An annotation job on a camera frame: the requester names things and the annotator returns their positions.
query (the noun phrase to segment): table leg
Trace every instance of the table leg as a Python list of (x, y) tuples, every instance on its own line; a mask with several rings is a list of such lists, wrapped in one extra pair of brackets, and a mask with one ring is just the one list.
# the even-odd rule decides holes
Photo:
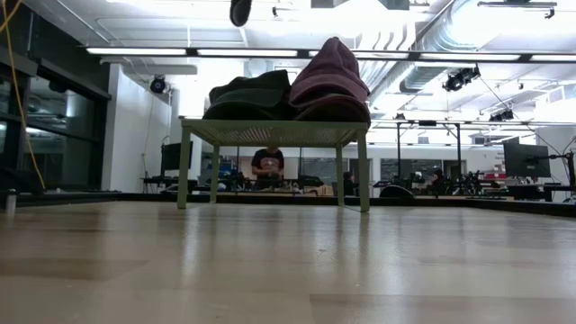
[(368, 151), (366, 147), (366, 130), (358, 130), (357, 137), (358, 137), (358, 168), (360, 172), (360, 212), (369, 212), (370, 211), (370, 195), (368, 191), (368, 177), (369, 177), (369, 170), (368, 170)]
[(342, 170), (342, 145), (336, 146), (336, 179), (338, 205), (344, 206), (344, 170)]
[(188, 169), (190, 168), (190, 129), (182, 128), (180, 141), (180, 173), (178, 174), (178, 209), (185, 209), (188, 198)]
[(212, 178), (210, 184), (210, 203), (216, 203), (218, 195), (218, 177), (220, 174), (220, 145), (214, 145), (212, 151)]

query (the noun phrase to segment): man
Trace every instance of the man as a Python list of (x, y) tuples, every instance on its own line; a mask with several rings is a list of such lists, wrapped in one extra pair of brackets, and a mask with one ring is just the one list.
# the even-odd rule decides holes
[(275, 185), (284, 175), (284, 155), (278, 148), (262, 148), (252, 158), (252, 174), (258, 179), (258, 187), (264, 189)]

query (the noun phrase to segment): table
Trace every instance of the table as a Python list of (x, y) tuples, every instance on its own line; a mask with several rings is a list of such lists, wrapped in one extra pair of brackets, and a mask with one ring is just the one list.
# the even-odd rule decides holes
[[(190, 134), (213, 145), (212, 179), (218, 178), (220, 147), (277, 146), (280, 148), (333, 148), (337, 159), (338, 204), (344, 206), (344, 178), (342, 148), (357, 140), (360, 184), (360, 212), (370, 210), (368, 191), (368, 156), (364, 122), (327, 121), (205, 121), (180, 117), (182, 140), (180, 148), (180, 175), (178, 177), (179, 209), (186, 208), (188, 157)], [(216, 203), (218, 181), (211, 182), (210, 202)]]
[(555, 185), (555, 184), (511, 184), (508, 185), (511, 193), (519, 196), (519, 199), (544, 199), (551, 203), (553, 201), (553, 192), (574, 192), (576, 188), (568, 185)]

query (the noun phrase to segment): speaker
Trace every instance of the speaker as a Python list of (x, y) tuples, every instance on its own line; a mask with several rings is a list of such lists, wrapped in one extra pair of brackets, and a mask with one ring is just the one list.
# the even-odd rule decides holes
[(380, 191), (380, 198), (402, 198), (414, 199), (414, 193), (402, 188), (399, 185), (389, 185)]

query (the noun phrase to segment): stage light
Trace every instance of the stage light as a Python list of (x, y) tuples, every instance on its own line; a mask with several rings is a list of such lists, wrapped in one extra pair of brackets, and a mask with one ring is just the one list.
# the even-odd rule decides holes
[(166, 82), (166, 77), (154, 76), (154, 80), (150, 83), (150, 91), (158, 95), (163, 95), (170, 91), (170, 84)]
[(474, 68), (463, 68), (456, 74), (448, 75), (448, 80), (442, 85), (442, 87), (447, 91), (458, 91), (464, 86), (468, 85), (475, 78), (480, 77), (480, 70), (478, 66)]

